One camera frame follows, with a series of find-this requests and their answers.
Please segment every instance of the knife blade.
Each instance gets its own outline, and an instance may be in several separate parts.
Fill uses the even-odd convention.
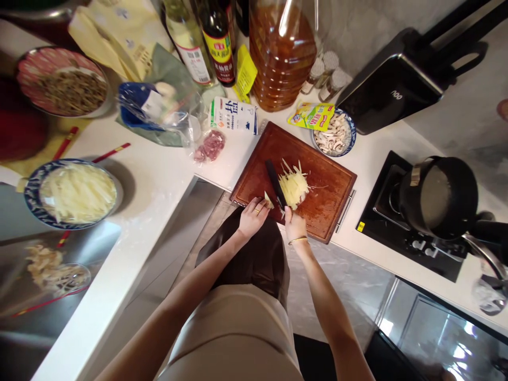
[[[284,193],[282,192],[282,188],[279,184],[279,179],[277,178],[277,172],[275,172],[274,164],[270,159],[265,160],[266,170],[268,171],[268,177],[270,178],[271,186],[275,191],[275,195],[277,196],[277,201],[279,201],[279,205],[282,210],[287,205],[286,198],[284,197]]]

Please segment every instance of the woman's left hand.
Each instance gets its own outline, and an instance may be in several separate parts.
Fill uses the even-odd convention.
[[[261,229],[268,216],[270,209],[266,206],[266,200],[261,197],[254,198],[243,210],[240,216],[238,230],[250,239]]]

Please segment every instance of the kitchen counter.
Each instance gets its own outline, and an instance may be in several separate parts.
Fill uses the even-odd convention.
[[[236,98],[230,89],[228,94]],[[307,96],[301,95],[298,100],[317,102],[317,94],[313,90]],[[260,109],[258,117],[260,121],[267,118],[307,144],[312,144],[309,130],[289,126],[285,122],[291,111],[292,108],[289,108],[269,114]],[[125,142],[132,144],[103,163],[120,180],[125,191],[124,202],[118,212],[108,218],[121,227],[121,235],[35,374],[35,380],[67,381],[83,377],[130,300],[146,270],[154,245],[178,203],[194,185],[196,176],[232,191],[259,140],[259,137],[243,131],[226,131],[225,148],[219,158],[199,167],[192,163],[185,149],[158,146],[121,127],[114,122],[115,118],[116,115],[110,115],[92,122],[66,157],[92,159]],[[471,297],[473,282],[481,275],[478,258],[469,255],[457,282],[452,283],[356,231],[360,215],[390,150],[411,163],[429,155],[442,155],[404,121],[368,136],[359,135],[351,152],[335,159],[356,173],[358,178],[354,186],[356,195],[331,244],[427,289],[508,335],[508,311],[487,317]],[[0,167],[0,180],[12,183],[15,177]],[[508,222],[508,208],[481,187],[479,210],[493,211],[498,221]]]

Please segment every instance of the gas stove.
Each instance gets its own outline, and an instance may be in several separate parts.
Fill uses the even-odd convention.
[[[455,282],[468,246],[443,241],[413,229],[398,209],[398,190],[413,165],[390,151],[361,215],[357,230],[427,269]]]

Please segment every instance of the gold bracelet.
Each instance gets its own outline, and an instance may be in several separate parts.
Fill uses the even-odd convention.
[[[292,245],[292,244],[293,244],[293,242],[296,242],[296,241],[301,241],[301,240],[303,240],[303,239],[306,239],[306,240],[307,240],[307,242],[309,241],[309,239],[308,239],[307,237],[300,237],[300,238],[296,238],[296,239],[294,239],[294,240],[289,241],[288,245],[289,245],[289,246],[293,246],[293,245]]]

